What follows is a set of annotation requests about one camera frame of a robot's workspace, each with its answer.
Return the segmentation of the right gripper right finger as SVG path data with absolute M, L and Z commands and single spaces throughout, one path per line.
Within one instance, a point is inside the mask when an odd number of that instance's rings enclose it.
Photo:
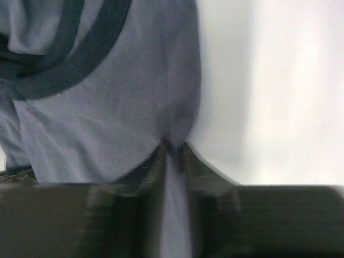
M 194 257 L 343 257 L 343 187 L 241 185 L 182 158 Z

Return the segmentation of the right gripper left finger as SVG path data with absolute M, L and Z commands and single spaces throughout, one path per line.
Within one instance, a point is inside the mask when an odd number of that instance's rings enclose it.
M 142 257 L 166 147 L 112 184 L 43 184 L 1 173 L 1 257 Z

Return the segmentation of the blue printed tank top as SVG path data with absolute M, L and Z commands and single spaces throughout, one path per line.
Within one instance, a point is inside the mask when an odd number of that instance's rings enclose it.
M 200 85 L 194 1 L 1 1 L 6 172 L 136 186 L 167 145 L 160 257 L 192 257 L 180 151 Z

